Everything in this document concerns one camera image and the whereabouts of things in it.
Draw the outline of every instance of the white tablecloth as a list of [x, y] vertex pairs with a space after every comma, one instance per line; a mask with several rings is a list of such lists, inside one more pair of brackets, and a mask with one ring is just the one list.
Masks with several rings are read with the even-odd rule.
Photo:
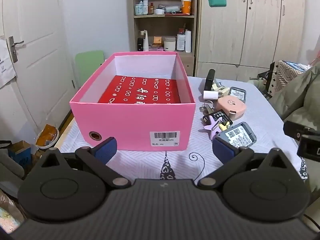
[[[204, 102], [202, 92], [205, 79], [196, 77], [188, 77], [188, 79], [196, 102], [188, 148], [185, 151], [167, 153], [118, 150], [107, 166], [131, 181], [136, 178], [159, 179], [167, 154], [177, 179], [194, 179], [197, 183], [199, 179], [222, 165], [212, 152], [212, 142], [209, 139], [208, 131], [203, 128], [201, 121], [203, 114], [199, 111], [199, 107]], [[243, 117], [234, 121], [234, 124], [240, 122], [249, 124], [257, 136], [257, 142], [251, 148], [259, 153], [268, 153], [273, 147], [281, 148], [295, 169], [300, 172], [301, 159], [296, 154], [297, 144], [284, 134], [282, 120], [258, 89], [249, 83], [231, 80], [220, 81], [224, 86], [239, 87], [247, 91], [247, 110]], [[89, 146], [89, 144], [84, 141], [76, 122], [73, 122], [71, 129], [64, 137], [60, 151], [74, 152], [81, 146]]]

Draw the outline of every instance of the red box bottom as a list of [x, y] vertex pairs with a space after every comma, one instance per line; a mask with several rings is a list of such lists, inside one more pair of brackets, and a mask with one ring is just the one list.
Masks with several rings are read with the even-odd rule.
[[98, 103], [108, 104], [178, 104], [174, 79], [115, 76]]

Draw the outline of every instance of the orange compact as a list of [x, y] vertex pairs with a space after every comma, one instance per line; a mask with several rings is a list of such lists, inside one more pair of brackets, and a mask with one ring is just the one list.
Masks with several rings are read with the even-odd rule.
[[219, 98], [216, 106], [216, 109], [222, 109], [231, 120], [240, 118], [246, 108], [245, 103], [234, 96]]

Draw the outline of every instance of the cabinet door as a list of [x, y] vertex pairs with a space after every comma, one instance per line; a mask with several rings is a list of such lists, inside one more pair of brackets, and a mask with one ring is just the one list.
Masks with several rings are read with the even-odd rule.
[[180, 56], [184, 69], [186, 70], [187, 76], [193, 76], [193, 66], [195, 64], [194, 56]]
[[275, 54], [281, 0], [249, 0], [240, 65], [268, 67]]
[[198, 62], [197, 77], [206, 78], [210, 69], [216, 71], [214, 77], [218, 79], [236, 80], [237, 68], [236, 65]]
[[199, 62], [239, 64], [245, 29], [247, 0], [227, 0], [226, 7], [210, 7], [199, 0]]
[[268, 70], [268, 68], [239, 66], [237, 81], [248, 82], [250, 78], [257, 78], [258, 74]]
[[304, 0], [283, 0], [279, 36], [273, 61], [297, 62], [304, 21]]

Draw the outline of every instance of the green chair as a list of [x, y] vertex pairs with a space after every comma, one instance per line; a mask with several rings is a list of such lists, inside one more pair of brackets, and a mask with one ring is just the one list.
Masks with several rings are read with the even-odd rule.
[[75, 62], [78, 70], [79, 85], [82, 86], [104, 62], [103, 51], [93, 50], [78, 53], [75, 57]]

